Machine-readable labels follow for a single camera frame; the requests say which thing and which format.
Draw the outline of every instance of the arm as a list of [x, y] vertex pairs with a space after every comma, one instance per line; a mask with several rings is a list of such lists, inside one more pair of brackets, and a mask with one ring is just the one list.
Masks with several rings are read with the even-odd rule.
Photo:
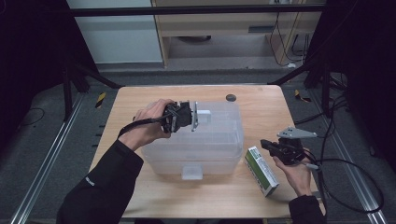
[[294, 224], [321, 224], [326, 223], [326, 219], [321, 213], [318, 200], [312, 195], [311, 171], [303, 164], [286, 166], [283, 162], [273, 157], [276, 166], [286, 175], [289, 184], [297, 194], [297, 198], [290, 201], [290, 216]]
[[[171, 100], [139, 110], [135, 120], [158, 118]], [[134, 193], [143, 160], [134, 152], [158, 138], [169, 138], [160, 123], [133, 128], [120, 136], [98, 164], [66, 195], [57, 223], [119, 223]]]

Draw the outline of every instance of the black jacket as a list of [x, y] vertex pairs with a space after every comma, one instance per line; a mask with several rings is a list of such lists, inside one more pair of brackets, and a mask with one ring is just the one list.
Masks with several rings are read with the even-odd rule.
[[[134, 184], [143, 160], [117, 140], [64, 198], [57, 224], [119, 223], [134, 194]], [[294, 224], [324, 223], [314, 196], [302, 196], [290, 202]]]

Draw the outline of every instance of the gray floor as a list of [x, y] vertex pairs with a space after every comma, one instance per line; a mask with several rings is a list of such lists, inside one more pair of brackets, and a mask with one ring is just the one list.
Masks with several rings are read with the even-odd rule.
[[[145, 68], [140, 64], [136, 68], [128, 68], [129, 72], [115, 73], [106, 70], [103, 75], [127, 86], [265, 84], [285, 76], [292, 69], [276, 63], [270, 46], [264, 37], [259, 35], [212, 36], [212, 39], [206, 42], [174, 38], [172, 46], [170, 61], [166, 68], [152, 66]], [[296, 49], [303, 47], [297, 43]], [[64, 195], [88, 172], [117, 94], [117, 90], [112, 90], [93, 79], [88, 78], [88, 80], [92, 86], [88, 93], [81, 94], [74, 91], [74, 100], [82, 97], [79, 113], [51, 167], [47, 180], [34, 200], [35, 204], [29, 210], [28, 222], [53, 223]], [[319, 113], [316, 103], [318, 100], [315, 101], [320, 93], [319, 86], [308, 92], [308, 96], [314, 100], [311, 103], [294, 97], [295, 90], [304, 91], [303, 80], [304, 74], [301, 74], [282, 86], [294, 121]], [[62, 90], [62, 86], [56, 86], [35, 97], [32, 107], [42, 110], [33, 109], [26, 115], [23, 123], [34, 124], [21, 126], [8, 147], [7, 157], [1, 160], [0, 223], [8, 223], [17, 211], [41, 163], [46, 159], [57, 132], [63, 125]], [[103, 91], [106, 92], [106, 98], [102, 107], [94, 108], [98, 95]], [[332, 98], [335, 99], [341, 94], [340, 91], [332, 91]], [[323, 136], [326, 132], [326, 121], [324, 118], [318, 118], [296, 126]], [[329, 198], [329, 223], [396, 223], [396, 214], [394, 214], [396, 198], [393, 194], [396, 189], [396, 175], [384, 160], [370, 156], [365, 136], [361, 134], [360, 127], [347, 107], [342, 107], [334, 113], [334, 122], [336, 132], [332, 133], [326, 143], [325, 158], [340, 158], [343, 156], [343, 150], [346, 151], [350, 159], [364, 167], [374, 177], [384, 192], [386, 203], [381, 213], [367, 216], [346, 209]], [[321, 138], [307, 139], [303, 143], [305, 147], [311, 148], [316, 156], [319, 155]], [[367, 189], [363, 185], [360, 186], [363, 191], [366, 189], [363, 198], [361, 197], [361, 189], [352, 184], [347, 168], [338, 163], [323, 165], [330, 191], [347, 204], [359, 208], [361, 202], [367, 201], [367, 197], [364, 198], [367, 195], [372, 194], [374, 201], [378, 202], [376, 191], [368, 180], [364, 181], [367, 183]], [[373, 220], [378, 217], [385, 217], [386, 221]], [[285, 220], [272, 219], [269, 223], [285, 223]]]

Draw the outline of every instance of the hand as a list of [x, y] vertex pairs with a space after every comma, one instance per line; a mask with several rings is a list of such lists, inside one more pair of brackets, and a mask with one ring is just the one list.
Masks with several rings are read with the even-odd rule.
[[309, 162], [309, 159], [305, 158], [302, 163], [297, 165], [285, 165], [278, 157], [273, 157], [275, 164], [279, 167], [286, 175], [289, 184], [296, 192], [297, 196], [312, 195], [311, 191], [311, 171], [303, 163]]
[[[169, 104], [172, 104], [173, 100], [161, 99], [157, 102], [149, 104], [145, 109], [137, 111], [134, 116], [134, 121], [141, 119], [156, 119], [163, 115], [163, 110]], [[133, 128], [128, 133], [120, 136], [119, 140], [128, 148], [135, 151], [138, 148], [152, 143], [158, 138], [169, 138], [170, 133], [165, 133], [160, 122], [139, 125]]]

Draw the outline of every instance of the white wall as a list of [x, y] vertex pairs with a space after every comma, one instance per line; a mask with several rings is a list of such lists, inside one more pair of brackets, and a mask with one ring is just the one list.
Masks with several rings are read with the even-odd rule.
[[[151, 7], [149, 0], [67, 0], [71, 8]], [[96, 63], [161, 63], [153, 16], [76, 18]]]

